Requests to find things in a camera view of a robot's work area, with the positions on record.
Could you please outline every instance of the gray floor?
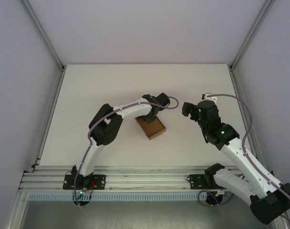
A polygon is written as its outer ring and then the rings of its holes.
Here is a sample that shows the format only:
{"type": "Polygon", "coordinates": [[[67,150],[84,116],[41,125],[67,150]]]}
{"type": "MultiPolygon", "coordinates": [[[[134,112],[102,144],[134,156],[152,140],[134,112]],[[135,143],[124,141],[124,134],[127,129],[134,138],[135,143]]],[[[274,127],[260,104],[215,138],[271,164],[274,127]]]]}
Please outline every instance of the gray floor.
{"type": "Polygon", "coordinates": [[[240,199],[218,208],[194,201],[29,201],[23,229],[268,229],[240,199]]]}

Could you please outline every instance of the white wall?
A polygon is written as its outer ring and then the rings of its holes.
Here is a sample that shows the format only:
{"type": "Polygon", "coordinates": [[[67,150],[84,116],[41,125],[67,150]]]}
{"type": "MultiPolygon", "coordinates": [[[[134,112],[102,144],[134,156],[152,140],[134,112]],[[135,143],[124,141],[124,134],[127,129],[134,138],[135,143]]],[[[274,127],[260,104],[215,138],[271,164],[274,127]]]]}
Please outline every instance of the white wall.
{"type": "Polygon", "coordinates": [[[0,0],[0,228],[31,165],[58,73],[18,0],[0,0]]]}
{"type": "Polygon", "coordinates": [[[264,2],[30,0],[64,64],[230,64],[264,2]]]}
{"type": "Polygon", "coordinates": [[[275,2],[237,73],[264,158],[290,182],[290,0],[275,2]]]}

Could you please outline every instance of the gray cable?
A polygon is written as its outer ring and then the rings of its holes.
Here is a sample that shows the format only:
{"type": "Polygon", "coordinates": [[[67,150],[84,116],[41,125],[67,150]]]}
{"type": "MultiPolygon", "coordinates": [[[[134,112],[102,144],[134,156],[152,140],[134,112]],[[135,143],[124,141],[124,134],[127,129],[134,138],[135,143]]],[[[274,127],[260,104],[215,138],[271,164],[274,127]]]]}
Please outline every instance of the gray cable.
{"type": "MultiPolygon", "coordinates": [[[[252,161],[252,159],[250,158],[250,156],[246,152],[245,143],[246,143],[247,136],[248,136],[248,134],[249,134],[249,132],[250,132],[250,130],[252,128],[252,124],[253,124],[252,114],[251,114],[251,111],[250,111],[249,107],[247,106],[247,104],[242,99],[240,99],[240,98],[238,98],[238,97],[236,97],[234,95],[230,95],[230,94],[212,94],[212,95],[208,95],[207,97],[210,98],[210,97],[217,97],[217,96],[225,96],[225,97],[231,97],[231,98],[237,99],[238,101],[240,101],[245,106],[245,108],[246,108],[246,110],[247,110],[247,112],[249,114],[250,123],[249,123],[248,130],[246,131],[244,137],[242,138],[242,150],[243,150],[246,158],[248,159],[248,161],[255,168],[255,170],[259,174],[261,174],[267,180],[267,182],[272,184],[278,191],[280,191],[283,195],[285,195],[290,200],[290,196],[283,189],[281,189],[278,185],[276,185],[273,181],[270,181],[270,179],[256,166],[256,164],[252,161]]],[[[290,218],[288,218],[286,216],[283,216],[283,215],[281,215],[281,216],[290,221],[290,218]]]]}
{"type": "Polygon", "coordinates": [[[92,141],[90,135],[91,135],[91,132],[94,130],[94,128],[96,128],[96,126],[97,126],[100,122],[102,122],[103,120],[105,120],[107,117],[109,117],[109,116],[115,114],[116,112],[119,112],[119,111],[121,111],[121,110],[127,109],[127,108],[132,107],[132,106],[140,105],[140,104],[149,104],[149,105],[152,105],[152,106],[157,106],[157,107],[160,107],[160,108],[163,108],[163,109],[168,109],[168,110],[176,109],[176,108],[179,106],[179,101],[178,101],[175,97],[172,97],[172,96],[169,96],[168,98],[170,98],[170,99],[174,99],[174,100],[177,102],[177,105],[174,106],[174,107],[168,107],[168,105],[167,105],[167,106],[161,106],[161,105],[159,105],[159,104],[150,103],[150,102],[140,102],[140,103],[137,102],[137,103],[134,103],[134,104],[129,104],[129,105],[127,105],[127,106],[124,106],[124,107],[122,107],[122,108],[120,108],[120,109],[116,109],[116,110],[114,110],[114,111],[112,111],[112,112],[106,114],[104,117],[102,117],[100,120],[98,120],[98,121],[97,121],[97,122],[96,122],[96,123],[95,123],[95,124],[90,128],[90,130],[89,130],[89,132],[88,132],[88,140],[89,140],[89,142],[90,142],[90,145],[88,146],[86,152],[85,152],[84,155],[83,155],[83,159],[82,159],[82,161],[81,161],[81,164],[80,164],[80,166],[79,166],[79,168],[78,168],[78,171],[77,171],[76,176],[75,176],[75,179],[74,179],[74,197],[75,197],[75,200],[76,200],[76,203],[77,203],[78,206],[80,206],[80,203],[78,202],[78,198],[77,198],[77,194],[76,194],[76,181],[77,181],[77,177],[78,177],[78,175],[79,175],[79,173],[80,173],[80,171],[81,171],[81,169],[82,169],[83,163],[84,163],[84,161],[85,161],[85,159],[86,159],[86,157],[87,157],[87,155],[88,155],[88,153],[89,153],[91,147],[93,146],[93,141],[92,141]]]}

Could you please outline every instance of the black mounting plate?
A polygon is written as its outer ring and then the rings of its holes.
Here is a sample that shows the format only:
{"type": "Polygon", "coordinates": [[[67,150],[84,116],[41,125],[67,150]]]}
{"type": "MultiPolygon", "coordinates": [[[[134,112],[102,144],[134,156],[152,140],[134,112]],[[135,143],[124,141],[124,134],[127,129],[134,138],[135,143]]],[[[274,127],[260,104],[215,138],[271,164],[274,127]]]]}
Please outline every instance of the black mounting plate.
{"type": "Polygon", "coordinates": [[[186,180],[189,182],[191,189],[225,189],[218,185],[209,185],[204,174],[191,174],[186,178],[186,180]]]}
{"type": "MultiPolygon", "coordinates": [[[[64,182],[63,182],[63,189],[64,190],[73,190],[74,189],[74,179],[75,176],[72,174],[65,175],[64,182]]],[[[91,188],[93,190],[104,190],[106,184],[106,175],[96,175],[93,174],[90,177],[89,185],[85,188],[91,188]]],[[[83,189],[84,187],[76,186],[77,190],[83,189]]]]}

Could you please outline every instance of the white table surface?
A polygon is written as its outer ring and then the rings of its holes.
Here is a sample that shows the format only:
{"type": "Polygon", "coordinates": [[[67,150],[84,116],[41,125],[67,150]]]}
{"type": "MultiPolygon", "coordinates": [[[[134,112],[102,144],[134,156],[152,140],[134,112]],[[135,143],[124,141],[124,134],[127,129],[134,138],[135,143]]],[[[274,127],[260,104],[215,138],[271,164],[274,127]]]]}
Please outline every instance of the white table surface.
{"type": "MultiPolygon", "coordinates": [[[[117,138],[97,157],[104,167],[190,167],[234,165],[206,144],[199,126],[182,116],[183,102],[197,104],[203,93],[235,94],[226,64],[89,64],[68,65],[40,166],[73,166],[88,147],[88,125],[100,107],[124,105],[144,94],[161,92],[180,101],[158,117],[166,132],[149,141],[135,120],[126,121],[117,138]]],[[[245,133],[235,99],[217,100],[222,122],[245,133]]]]}

